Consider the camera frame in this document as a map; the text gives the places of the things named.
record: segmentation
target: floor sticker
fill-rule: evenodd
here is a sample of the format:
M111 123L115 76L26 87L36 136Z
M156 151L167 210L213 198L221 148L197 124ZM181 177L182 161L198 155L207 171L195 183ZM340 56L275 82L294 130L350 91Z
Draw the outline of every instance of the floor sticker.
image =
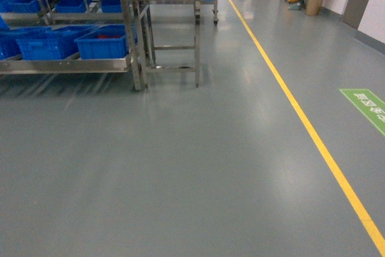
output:
M340 91L385 136L385 103L365 88Z

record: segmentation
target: blue bin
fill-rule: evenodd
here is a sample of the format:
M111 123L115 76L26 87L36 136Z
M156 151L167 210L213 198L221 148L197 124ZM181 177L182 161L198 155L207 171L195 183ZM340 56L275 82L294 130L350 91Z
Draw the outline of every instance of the blue bin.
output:
M119 13L122 12L120 0L102 0L100 5L104 13Z
M58 13L83 13L87 10L84 0L61 0L55 8Z
M50 31L50 27L24 27L8 31L0 31L0 37L8 37L10 39L22 39L25 37L31 37L36 33L44 33Z
M40 11L38 0L14 0L9 2L9 5L16 13L38 13Z
M0 36L0 60L20 54L19 46L15 39Z
M132 30L134 31L135 43L137 43L138 35L137 35L137 27L135 26L135 24L132 25ZM124 24L110 24L110 25L105 25L98 28L97 31L100 32L101 34L103 34L104 32L113 32L113 33L120 34L120 33L126 33L126 27Z
M75 42L78 44L80 56L84 60L124 58L128 54L124 25L101 27L97 31L76 39Z
M96 29L97 25L68 25L62 28L58 28L51 31L46 31L46 34L50 34L52 36L58 35L58 34L80 34L84 35L88 33L89 30Z
M62 60L78 51L75 39L90 29L61 28L40 33L25 39L17 39L24 60Z
M0 13L12 12L10 3L14 0L0 0Z
M47 29L50 28L30 27L0 31L0 60L20 54L20 48L17 45L16 39L31 37Z

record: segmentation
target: gray floor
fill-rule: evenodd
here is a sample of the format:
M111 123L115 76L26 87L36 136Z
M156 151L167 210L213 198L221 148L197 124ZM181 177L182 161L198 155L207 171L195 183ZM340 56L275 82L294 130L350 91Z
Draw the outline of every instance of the gray floor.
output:
M284 0L234 2L385 232L384 137L339 92L385 99L385 56ZM198 89L0 76L0 256L380 256L229 2L218 28L211 9ZM154 7L155 39L191 43L191 12Z

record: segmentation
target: yellow floor line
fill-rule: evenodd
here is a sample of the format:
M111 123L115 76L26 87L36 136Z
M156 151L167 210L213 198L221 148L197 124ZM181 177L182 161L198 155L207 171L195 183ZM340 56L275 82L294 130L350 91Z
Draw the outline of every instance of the yellow floor line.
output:
M266 61L266 64L269 66L271 72L273 73L274 77L276 78L277 82L281 86L282 90L284 91L286 97L289 99L291 105L293 106L295 112L298 114L299 118L301 119L303 125L307 129L309 135L313 139L314 143L316 144L319 152L321 153L322 157L324 158L325 162L329 166L331 172L333 173L334 177L336 178L338 184L340 185L342 191L345 193L346 197L348 198L351 206L355 210L356 214L358 215L359 219L362 222L362 225L365 227L366 231L368 232L369 236L372 238L374 244L376 245L378 251L381 253L382 257L385 257L385 239L382 236L381 232L378 230L376 224L371 219L371 216L368 214L365 207L362 205L360 199L356 195L356 193L353 191L353 188L350 186L348 180L343 175L341 169L338 167L337 163L331 156L330 152L326 148L324 142L321 140L317 132L315 131L315 128L310 123L309 119L305 115L304 111L298 104L297 100L294 98L293 94L291 93L288 86L283 81L282 77L278 73L277 69L271 62L269 56L264 51L263 47L260 45L259 41L251 31L250 27L247 25L245 19L242 17L241 13L235 6L234 2L232 0L229 0L231 6L234 8L235 13L238 15L239 19L245 26L248 34L250 35L251 39L254 41L255 45L257 46L260 54L263 56L263 59Z

